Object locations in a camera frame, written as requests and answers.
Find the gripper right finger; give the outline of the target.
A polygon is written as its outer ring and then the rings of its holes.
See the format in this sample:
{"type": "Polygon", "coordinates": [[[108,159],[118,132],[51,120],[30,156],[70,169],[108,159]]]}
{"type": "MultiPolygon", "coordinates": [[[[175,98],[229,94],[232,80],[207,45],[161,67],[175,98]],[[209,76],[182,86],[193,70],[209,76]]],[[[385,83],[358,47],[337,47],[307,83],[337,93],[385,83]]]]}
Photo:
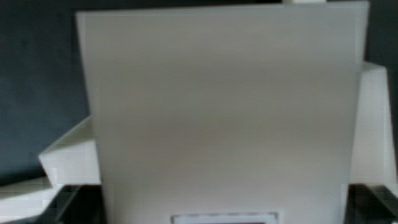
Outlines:
{"type": "Polygon", "coordinates": [[[349,185],[342,224],[398,224],[398,197],[383,185],[349,185]]]}

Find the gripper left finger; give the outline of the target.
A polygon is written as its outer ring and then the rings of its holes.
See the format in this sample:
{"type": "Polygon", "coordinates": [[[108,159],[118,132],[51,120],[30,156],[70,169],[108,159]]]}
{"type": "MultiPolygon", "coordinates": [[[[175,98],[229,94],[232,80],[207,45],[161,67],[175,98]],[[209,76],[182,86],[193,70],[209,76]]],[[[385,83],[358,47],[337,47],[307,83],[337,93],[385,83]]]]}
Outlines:
{"type": "Polygon", "coordinates": [[[65,185],[33,224],[106,224],[99,185],[65,185]]]}

